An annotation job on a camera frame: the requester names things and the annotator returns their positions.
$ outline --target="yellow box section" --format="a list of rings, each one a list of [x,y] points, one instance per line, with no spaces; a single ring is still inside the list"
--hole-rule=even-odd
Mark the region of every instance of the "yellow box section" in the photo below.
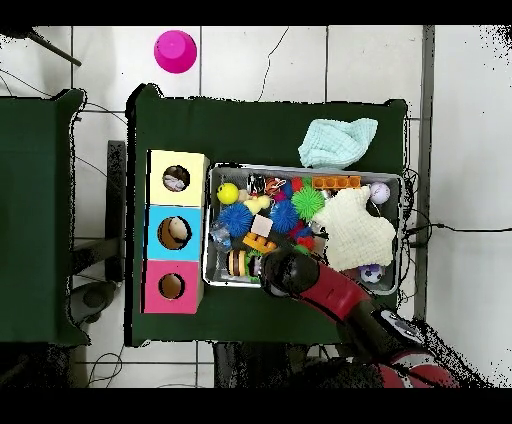
[[[209,161],[200,153],[151,151],[150,202],[153,205],[195,206],[204,204],[206,170]],[[167,168],[180,165],[190,174],[190,184],[180,192],[168,190],[163,183]]]

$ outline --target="green tablecloth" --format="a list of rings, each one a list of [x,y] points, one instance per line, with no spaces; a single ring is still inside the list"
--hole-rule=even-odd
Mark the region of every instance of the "green tablecloth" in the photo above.
[[[261,290],[206,285],[195,315],[141,314],[145,160],[148,149],[198,152],[211,162],[301,166],[297,148],[313,119],[353,121],[373,118],[377,134],[363,158],[349,169],[401,174],[403,100],[385,105],[360,103],[250,103],[205,98],[166,99],[156,86],[139,86],[127,103],[128,172],[135,169],[135,197],[128,187],[127,242],[133,237],[133,281],[128,278],[125,331],[127,343],[144,340],[275,341],[334,343],[335,325],[315,309],[290,299],[276,299]],[[131,274],[132,264],[127,272]],[[389,305],[396,296],[381,298]]]
[[[0,342],[87,343],[66,314],[72,117],[84,93],[0,98]]]

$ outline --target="gray bin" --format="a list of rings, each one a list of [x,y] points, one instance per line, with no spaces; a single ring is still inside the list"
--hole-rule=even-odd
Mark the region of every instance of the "gray bin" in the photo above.
[[[214,286],[226,287],[247,287],[259,288],[258,283],[251,282],[247,277],[232,277],[226,270],[226,256],[224,252],[218,251],[213,241],[209,237],[209,229],[211,224],[218,217],[222,207],[217,199],[217,188],[223,183],[233,183],[237,187],[245,187],[247,177],[250,174],[259,174],[268,177],[277,177],[282,179],[291,179],[293,177],[313,177],[320,175],[359,175],[361,177],[361,185],[371,184],[374,182],[386,183],[390,189],[390,198],[383,205],[378,206],[380,215],[388,219],[395,229],[397,235],[393,241],[393,262],[386,267],[384,277],[377,284],[359,282],[367,287],[371,292],[377,295],[389,295],[393,293],[399,285],[400,275],[400,250],[402,248],[402,204],[403,204],[403,179],[399,175],[393,174],[375,174],[370,172],[350,172],[340,171],[339,169],[309,169],[309,168],[285,168],[270,167],[264,165],[232,165],[215,164],[208,172],[208,182],[206,194],[211,199],[205,212],[205,237],[203,247],[203,279]],[[368,211],[376,215],[376,211],[372,206]],[[268,210],[262,210],[260,214],[267,216]],[[242,242],[243,237],[231,239],[233,249],[247,250],[247,246]],[[269,240],[275,242],[278,247],[283,243],[289,244],[289,238],[286,235],[271,232]]]

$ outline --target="soccer ball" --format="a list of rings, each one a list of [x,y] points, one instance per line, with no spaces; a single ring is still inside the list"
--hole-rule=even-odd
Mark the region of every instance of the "soccer ball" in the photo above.
[[[361,280],[365,283],[378,283],[384,276],[385,268],[380,265],[363,265],[359,267]]]

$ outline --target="towel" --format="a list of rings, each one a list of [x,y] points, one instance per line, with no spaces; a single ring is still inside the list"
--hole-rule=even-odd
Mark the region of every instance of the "towel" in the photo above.
[[[315,119],[299,147],[302,166],[344,169],[366,153],[378,122],[361,118],[354,122]]]

